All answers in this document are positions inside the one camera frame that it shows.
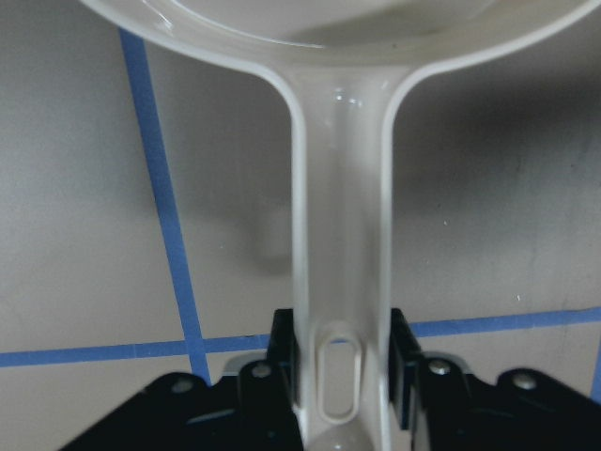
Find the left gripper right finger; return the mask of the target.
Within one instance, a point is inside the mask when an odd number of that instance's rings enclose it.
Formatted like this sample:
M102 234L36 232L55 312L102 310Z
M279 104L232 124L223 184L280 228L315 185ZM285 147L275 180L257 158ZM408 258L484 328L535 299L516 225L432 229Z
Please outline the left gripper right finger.
M531 368L478 379L459 358L424 351L391 313L389 396L413 450L597 450L600 405Z

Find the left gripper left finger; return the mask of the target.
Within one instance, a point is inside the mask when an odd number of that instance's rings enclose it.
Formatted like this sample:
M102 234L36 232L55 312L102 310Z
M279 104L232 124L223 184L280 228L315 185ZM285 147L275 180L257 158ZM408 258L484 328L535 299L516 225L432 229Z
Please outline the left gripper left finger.
M213 385L157 378L66 444L68 450L301 450L293 312L273 315L267 354Z

